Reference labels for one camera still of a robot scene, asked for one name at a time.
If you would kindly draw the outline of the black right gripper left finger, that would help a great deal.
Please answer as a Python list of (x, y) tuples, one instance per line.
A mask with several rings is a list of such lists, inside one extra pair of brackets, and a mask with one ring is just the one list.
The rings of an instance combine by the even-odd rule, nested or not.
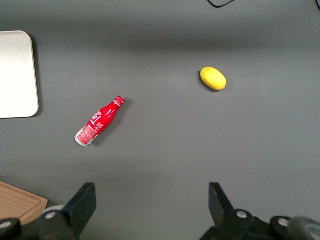
[(78, 240), (97, 207), (96, 185), (85, 183), (65, 205), (46, 210), (37, 220), (40, 240)]

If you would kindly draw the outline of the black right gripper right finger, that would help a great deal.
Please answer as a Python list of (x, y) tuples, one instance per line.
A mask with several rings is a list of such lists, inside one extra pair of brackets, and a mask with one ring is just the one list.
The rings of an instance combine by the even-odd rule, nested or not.
[(270, 225), (246, 210), (235, 209), (218, 182), (209, 184), (208, 206), (214, 226), (202, 240), (269, 240)]

